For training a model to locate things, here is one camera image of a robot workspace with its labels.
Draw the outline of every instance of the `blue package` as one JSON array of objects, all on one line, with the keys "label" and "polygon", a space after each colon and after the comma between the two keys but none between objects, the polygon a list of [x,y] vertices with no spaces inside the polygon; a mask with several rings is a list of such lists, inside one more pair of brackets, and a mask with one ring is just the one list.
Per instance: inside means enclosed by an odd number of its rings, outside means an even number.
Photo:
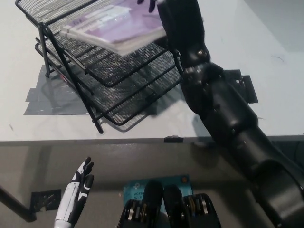
[{"label": "blue package", "polygon": [[[123,204],[126,205],[128,200],[142,200],[144,188],[150,180],[156,180],[161,182],[163,187],[175,184],[176,186],[178,186],[183,196],[193,194],[192,187],[190,184],[190,178],[187,174],[173,177],[133,180],[123,188]],[[161,204],[161,212],[166,213],[163,201]]]}]

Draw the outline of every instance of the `gray duct tape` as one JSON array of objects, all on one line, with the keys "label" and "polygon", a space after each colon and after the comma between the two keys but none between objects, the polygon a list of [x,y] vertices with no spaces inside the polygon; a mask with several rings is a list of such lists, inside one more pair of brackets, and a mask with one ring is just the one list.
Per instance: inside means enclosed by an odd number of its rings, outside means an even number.
[{"label": "gray duct tape", "polygon": [[36,88],[28,92],[29,102],[24,115],[84,115],[87,110],[81,99],[56,73],[45,77],[42,66]]}]

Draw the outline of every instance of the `white tabletop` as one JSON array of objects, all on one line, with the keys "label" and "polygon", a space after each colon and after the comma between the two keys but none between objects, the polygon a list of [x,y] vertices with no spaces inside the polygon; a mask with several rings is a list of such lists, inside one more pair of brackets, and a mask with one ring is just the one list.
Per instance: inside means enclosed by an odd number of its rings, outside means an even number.
[{"label": "white tabletop", "polygon": [[[258,104],[251,108],[273,140],[304,140],[304,1],[199,0],[212,61],[250,75]],[[153,143],[177,135],[211,140],[180,89],[161,98],[167,106],[127,132],[107,123],[100,135],[88,115],[23,115],[29,89],[43,65],[34,50],[38,31],[14,5],[0,3],[0,143]]]}]

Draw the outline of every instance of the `black robotic arm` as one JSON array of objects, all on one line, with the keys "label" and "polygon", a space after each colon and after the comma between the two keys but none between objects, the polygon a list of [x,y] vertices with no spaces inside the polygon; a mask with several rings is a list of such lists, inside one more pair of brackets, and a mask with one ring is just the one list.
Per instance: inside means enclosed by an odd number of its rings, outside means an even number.
[{"label": "black robotic arm", "polygon": [[186,102],[214,141],[226,147],[252,183],[257,202],[276,227],[304,227],[304,174],[258,127],[258,117],[210,61],[197,0],[159,0],[174,53],[180,54]]}]

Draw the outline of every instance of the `white robotic hand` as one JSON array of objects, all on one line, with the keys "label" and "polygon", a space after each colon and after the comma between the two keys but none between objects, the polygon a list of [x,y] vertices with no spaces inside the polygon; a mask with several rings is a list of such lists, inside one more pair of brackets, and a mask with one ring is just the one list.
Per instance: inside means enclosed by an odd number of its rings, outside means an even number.
[{"label": "white robotic hand", "polygon": [[94,165],[88,157],[78,168],[60,202],[54,228],[73,228],[86,204],[94,176],[89,175]]}]

